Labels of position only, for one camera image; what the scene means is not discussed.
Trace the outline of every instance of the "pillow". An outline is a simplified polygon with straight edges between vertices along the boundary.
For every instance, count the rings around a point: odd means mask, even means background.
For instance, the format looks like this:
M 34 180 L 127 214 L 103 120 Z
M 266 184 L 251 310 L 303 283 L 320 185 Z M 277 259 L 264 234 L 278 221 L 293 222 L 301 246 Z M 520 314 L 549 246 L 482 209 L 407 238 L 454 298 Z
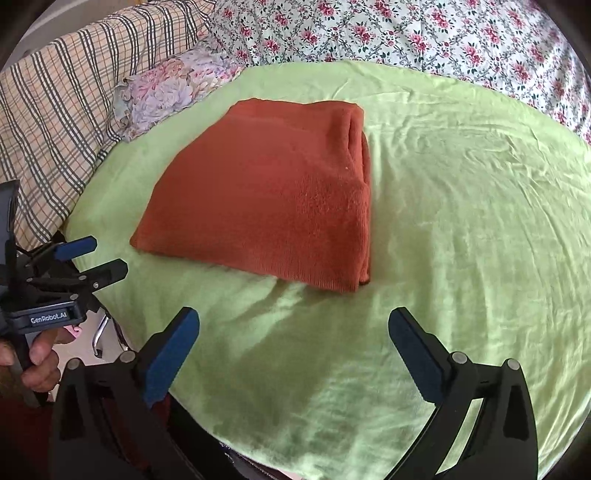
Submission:
M 244 67 L 217 53 L 215 40 L 126 77 L 115 89 L 113 111 L 126 141 L 231 82 Z

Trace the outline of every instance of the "plaid blanket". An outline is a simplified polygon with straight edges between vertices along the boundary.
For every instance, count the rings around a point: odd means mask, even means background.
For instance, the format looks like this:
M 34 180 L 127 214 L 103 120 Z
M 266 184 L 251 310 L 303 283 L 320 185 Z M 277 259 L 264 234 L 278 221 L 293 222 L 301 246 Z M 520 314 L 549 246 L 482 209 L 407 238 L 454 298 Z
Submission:
M 0 73 L 0 181 L 21 180 L 15 234 L 49 240 L 121 139 L 113 90 L 205 36 L 215 0 L 118 11 Z

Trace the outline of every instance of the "floral bedspread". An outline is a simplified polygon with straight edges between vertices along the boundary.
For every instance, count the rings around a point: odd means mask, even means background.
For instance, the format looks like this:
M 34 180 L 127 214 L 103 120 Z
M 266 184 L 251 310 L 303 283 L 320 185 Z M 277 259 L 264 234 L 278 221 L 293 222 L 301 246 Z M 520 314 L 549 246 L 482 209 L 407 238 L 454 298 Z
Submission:
M 476 83 L 591 144 L 589 77 L 534 0 L 218 0 L 210 29 L 247 66 L 366 60 Z

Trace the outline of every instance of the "finger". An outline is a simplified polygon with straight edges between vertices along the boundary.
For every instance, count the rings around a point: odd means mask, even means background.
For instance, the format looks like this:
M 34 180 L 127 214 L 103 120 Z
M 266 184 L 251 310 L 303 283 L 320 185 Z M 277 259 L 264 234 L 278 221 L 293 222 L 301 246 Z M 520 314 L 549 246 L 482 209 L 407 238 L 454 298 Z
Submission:
M 73 342 L 76 339 L 76 337 L 74 337 L 74 335 L 72 335 L 68 330 L 66 330 L 64 327 L 59 329 L 59 332 L 57 334 L 57 338 L 56 338 L 56 345 L 63 345 L 64 343 L 70 343 Z
M 60 381 L 61 373 L 58 369 L 55 369 L 53 372 L 49 374 L 40 385 L 36 386 L 32 390 L 39 393 L 45 393 L 52 391 L 57 383 Z
M 14 363 L 14 350 L 10 343 L 0 340 L 0 365 L 10 367 Z
M 57 335 L 60 333 L 59 328 L 42 331 L 33 341 L 31 349 L 29 350 L 29 357 L 34 365 L 41 365 L 43 360 L 50 354 L 51 349 L 56 343 Z
M 47 355 L 47 358 L 43 360 L 41 365 L 34 365 L 23 372 L 21 375 L 22 384 L 33 390 L 51 375 L 51 373 L 57 368 L 59 362 L 60 357 L 52 350 L 49 355 Z

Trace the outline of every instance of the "folded towel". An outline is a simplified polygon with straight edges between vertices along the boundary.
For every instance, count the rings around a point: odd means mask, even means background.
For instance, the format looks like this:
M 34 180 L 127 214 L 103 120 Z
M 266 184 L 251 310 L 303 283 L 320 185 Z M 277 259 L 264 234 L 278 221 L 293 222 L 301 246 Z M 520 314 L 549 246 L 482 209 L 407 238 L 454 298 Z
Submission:
M 369 281 L 363 110 L 251 99 L 179 152 L 135 248 L 339 292 Z

